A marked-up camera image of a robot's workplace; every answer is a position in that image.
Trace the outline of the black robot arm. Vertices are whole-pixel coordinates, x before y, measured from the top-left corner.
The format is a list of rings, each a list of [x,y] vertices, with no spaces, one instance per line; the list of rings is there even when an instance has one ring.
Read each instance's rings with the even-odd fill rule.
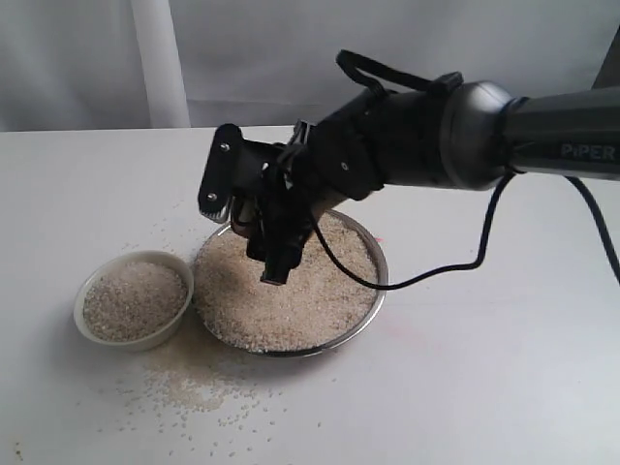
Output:
[[[588,206],[609,265],[619,260],[588,178],[619,177],[619,91],[514,97],[457,72],[432,80],[343,50],[336,58],[362,92],[317,124],[298,122],[263,165],[247,254],[262,280],[283,285],[318,222],[346,200],[387,185],[490,190],[476,257],[485,258],[493,216],[510,181],[541,172],[566,178]]]

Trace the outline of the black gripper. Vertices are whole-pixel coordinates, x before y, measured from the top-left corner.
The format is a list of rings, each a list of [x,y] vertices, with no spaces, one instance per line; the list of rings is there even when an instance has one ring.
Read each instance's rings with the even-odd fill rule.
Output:
[[[241,180],[247,195],[331,189],[346,200],[361,201],[383,188],[383,174],[353,124],[323,121],[298,126],[294,134],[304,134],[306,140],[286,144],[244,140]],[[248,256],[264,262],[262,282],[287,283],[290,272],[300,265],[313,219],[305,202],[276,208],[273,197],[263,194],[246,203]]]

